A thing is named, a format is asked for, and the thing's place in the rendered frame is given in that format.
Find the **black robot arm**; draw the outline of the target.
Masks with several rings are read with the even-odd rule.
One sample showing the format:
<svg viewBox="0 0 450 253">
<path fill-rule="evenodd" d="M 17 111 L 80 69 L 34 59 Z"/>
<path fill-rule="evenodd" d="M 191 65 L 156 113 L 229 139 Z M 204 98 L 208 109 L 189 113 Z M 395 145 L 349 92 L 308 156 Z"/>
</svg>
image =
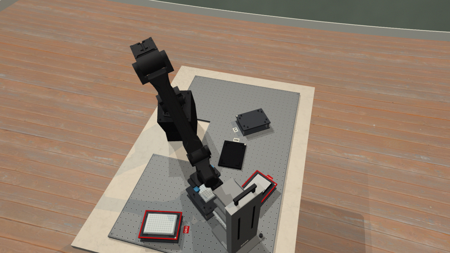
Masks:
<svg viewBox="0 0 450 253">
<path fill-rule="evenodd" d="M 132 64 L 142 85 L 150 82 L 159 95 L 156 96 L 164 117 L 171 117 L 182 138 L 187 158 L 196 167 L 197 179 L 212 191 L 223 184 L 210 165 L 211 152 L 207 145 L 203 145 L 195 134 L 183 111 L 185 96 L 178 86 L 172 87 L 168 73 L 174 71 L 172 64 L 164 50 L 159 51 L 150 37 L 137 44 L 130 45 L 136 62 Z"/>
</svg>

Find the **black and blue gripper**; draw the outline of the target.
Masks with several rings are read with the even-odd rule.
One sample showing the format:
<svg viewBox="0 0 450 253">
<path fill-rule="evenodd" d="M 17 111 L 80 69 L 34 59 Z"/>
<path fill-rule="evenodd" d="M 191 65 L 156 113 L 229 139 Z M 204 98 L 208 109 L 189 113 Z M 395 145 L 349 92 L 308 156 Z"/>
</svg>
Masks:
<svg viewBox="0 0 450 253">
<path fill-rule="evenodd" d="M 213 166 L 212 166 L 213 167 Z M 215 167 L 213 167 L 215 168 Z M 197 179 L 197 170 L 193 174 L 190 175 L 190 178 L 187 179 L 187 182 L 190 184 L 190 186 L 195 190 L 196 193 L 199 193 L 200 189 L 199 187 L 202 185 L 199 180 Z M 200 172 L 198 172 L 200 173 Z M 218 177 L 220 177 L 220 172 L 215 168 L 215 173 Z"/>
</svg>

